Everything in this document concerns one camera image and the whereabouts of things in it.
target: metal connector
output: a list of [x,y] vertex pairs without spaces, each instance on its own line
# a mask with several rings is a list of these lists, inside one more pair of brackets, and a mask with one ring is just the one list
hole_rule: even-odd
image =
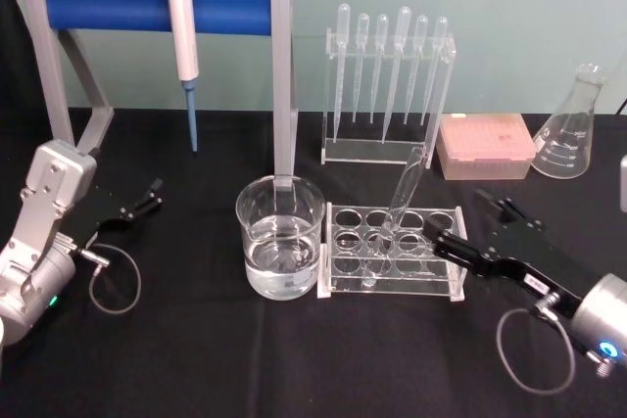
[[545,320],[551,320],[552,322],[557,322],[557,315],[551,310],[551,307],[553,307],[558,302],[558,293],[548,293],[546,296],[534,303],[533,308],[540,318]]
[[88,259],[89,261],[93,261],[94,263],[96,263],[97,266],[96,266],[96,269],[94,270],[93,276],[98,276],[100,274],[100,271],[102,270],[102,268],[107,268],[107,267],[109,267],[109,264],[111,264],[103,256],[96,255],[93,252],[90,252],[88,250],[82,249],[79,253],[80,253],[80,255],[83,258]]
[[603,358],[597,366],[597,377],[601,379],[609,377],[611,371],[614,369],[614,364],[616,364],[614,361],[611,361],[606,357]]

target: black tablecloth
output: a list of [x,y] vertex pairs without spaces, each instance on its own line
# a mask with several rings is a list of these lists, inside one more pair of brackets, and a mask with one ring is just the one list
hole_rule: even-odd
[[[542,116],[529,116],[532,131]],[[45,123],[0,122],[0,240],[11,234]],[[301,114],[296,173],[334,204],[386,206],[398,165],[320,165],[320,114]],[[553,398],[530,395],[507,376],[495,348],[500,316],[532,299],[505,281],[467,279],[466,300],[334,295],[291,302],[254,293],[244,272],[234,213],[239,191],[271,171],[267,114],[199,113],[200,153],[189,151],[184,112],[118,111],[96,181],[135,198],[164,179],[163,210],[126,234],[143,293],[132,313],[107,316],[89,302],[92,266],[77,274],[42,321],[3,357],[0,417],[625,417],[627,374],[577,378]],[[627,120],[598,116],[590,169],[574,180],[530,171],[524,181],[482,182],[542,219],[552,240],[599,273],[627,278],[627,215],[618,204]],[[482,241],[473,182],[444,181],[437,160],[413,206],[461,205]],[[566,372],[558,336],[517,318],[506,352],[538,387]]]

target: pipette stand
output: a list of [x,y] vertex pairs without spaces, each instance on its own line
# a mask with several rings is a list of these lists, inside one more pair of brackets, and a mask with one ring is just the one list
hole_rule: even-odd
[[[466,270],[433,255],[422,236],[423,221],[434,214],[452,234],[463,239],[466,231],[461,208],[408,209],[387,256],[372,249],[386,208],[326,207],[326,245],[321,250],[317,283],[319,298],[333,293],[387,293],[445,296],[464,299]],[[383,269],[374,274],[373,266]]]
[[[411,47],[410,38],[408,39],[401,61],[391,124],[386,138],[382,142],[383,112],[386,108],[390,87],[390,73],[394,59],[394,37],[389,35],[385,44],[373,122],[370,122],[370,90],[376,51],[372,35],[368,37],[363,59],[362,86],[360,88],[357,118],[353,122],[353,80],[355,77],[357,45],[351,31],[345,63],[342,114],[337,139],[334,140],[333,113],[337,70],[337,43],[335,41],[335,33],[330,28],[327,30],[322,163],[405,164],[410,150],[416,144],[419,144],[426,148],[427,168],[431,165],[440,125],[440,116],[446,101],[457,53],[455,40],[451,33],[445,36],[444,45],[437,55],[434,55],[433,42],[433,37],[427,37],[424,43],[411,100],[409,119],[407,124],[404,124],[410,67],[412,61],[416,58],[416,53]],[[432,82],[425,118],[423,124],[421,124],[426,78],[432,61],[437,62],[436,74]]]
[[[92,108],[77,145],[89,152],[102,142],[114,109],[76,30],[171,31],[168,0],[24,0],[24,4],[53,136],[74,143],[60,42]],[[292,0],[194,0],[194,18],[197,33],[271,37],[274,172],[293,174],[298,111],[293,99]]]

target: blue led light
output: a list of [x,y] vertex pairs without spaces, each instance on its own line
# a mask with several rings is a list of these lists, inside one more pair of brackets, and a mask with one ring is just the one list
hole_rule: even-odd
[[618,355],[618,350],[612,343],[600,342],[599,348],[609,357],[616,357]]

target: glass beaker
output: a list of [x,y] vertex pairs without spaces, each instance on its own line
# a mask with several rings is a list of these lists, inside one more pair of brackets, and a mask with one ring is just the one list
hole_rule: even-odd
[[324,198],[297,176],[266,176],[237,197],[246,276],[262,296],[288,301],[315,284]]
[[574,178],[590,165],[595,102],[605,83],[605,70],[582,64],[566,100],[533,138],[536,157],[531,162],[552,178]]

